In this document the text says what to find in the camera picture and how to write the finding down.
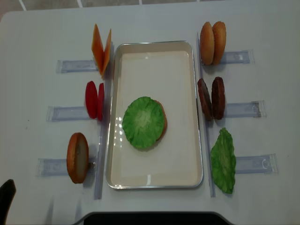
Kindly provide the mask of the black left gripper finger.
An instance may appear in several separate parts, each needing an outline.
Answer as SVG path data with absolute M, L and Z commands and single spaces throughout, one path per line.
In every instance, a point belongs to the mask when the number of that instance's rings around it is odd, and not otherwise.
M 9 208 L 16 194 L 16 187 L 13 179 L 7 180 L 0 187 L 0 224 L 5 225 Z

